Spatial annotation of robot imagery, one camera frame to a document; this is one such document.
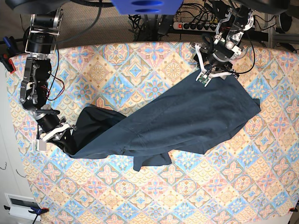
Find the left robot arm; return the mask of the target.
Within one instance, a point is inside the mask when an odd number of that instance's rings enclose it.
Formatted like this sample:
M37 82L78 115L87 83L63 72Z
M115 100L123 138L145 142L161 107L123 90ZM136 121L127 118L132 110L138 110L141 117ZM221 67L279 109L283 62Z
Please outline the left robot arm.
M292 4L289 0L236 0L240 4L238 8L234 7L233 0L229 1L229 5L221 0L210 2L213 5L211 11L218 19L207 54L210 65L216 70L215 77L234 73L231 61L241 54L239 42L254 24L254 11L299 17L298 3Z

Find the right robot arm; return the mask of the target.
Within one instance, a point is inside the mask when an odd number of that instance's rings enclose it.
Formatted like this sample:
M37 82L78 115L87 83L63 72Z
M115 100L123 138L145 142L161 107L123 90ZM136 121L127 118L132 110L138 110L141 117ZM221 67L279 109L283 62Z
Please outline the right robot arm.
M64 153L74 155L77 151L72 131L77 128L67 123L60 112L47 103L50 95L48 79L52 75L49 56L55 53L63 18L63 0L7 0L12 10L31 14L30 27L25 31L27 40L25 71L20 89L20 103L37 122L35 147L46 150L52 143Z

